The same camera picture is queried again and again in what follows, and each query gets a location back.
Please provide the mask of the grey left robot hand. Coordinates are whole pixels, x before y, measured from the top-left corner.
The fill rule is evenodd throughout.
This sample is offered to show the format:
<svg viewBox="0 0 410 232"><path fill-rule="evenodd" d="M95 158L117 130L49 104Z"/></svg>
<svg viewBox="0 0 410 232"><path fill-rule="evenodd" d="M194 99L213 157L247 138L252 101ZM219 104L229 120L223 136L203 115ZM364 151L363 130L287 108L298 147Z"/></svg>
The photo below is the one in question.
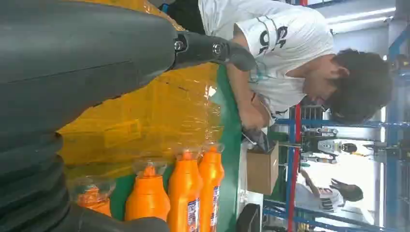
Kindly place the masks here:
<svg viewBox="0 0 410 232"><path fill-rule="evenodd" d="M160 16L82 1L1 1L1 231L169 231L156 217L120 222L72 203L58 130L168 70L206 62L255 66L244 47L178 32Z"/></svg>

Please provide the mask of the person's left hand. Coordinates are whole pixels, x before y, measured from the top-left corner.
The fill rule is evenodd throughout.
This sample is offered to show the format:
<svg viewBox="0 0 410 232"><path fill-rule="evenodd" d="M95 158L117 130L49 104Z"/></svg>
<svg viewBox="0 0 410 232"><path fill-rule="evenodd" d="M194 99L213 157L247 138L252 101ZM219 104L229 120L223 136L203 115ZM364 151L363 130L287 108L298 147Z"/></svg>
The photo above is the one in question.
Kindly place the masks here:
<svg viewBox="0 0 410 232"><path fill-rule="evenodd" d="M261 100L239 104L239 115L243 128L247 130L260 130L270 122L270 112Z"/></svg>

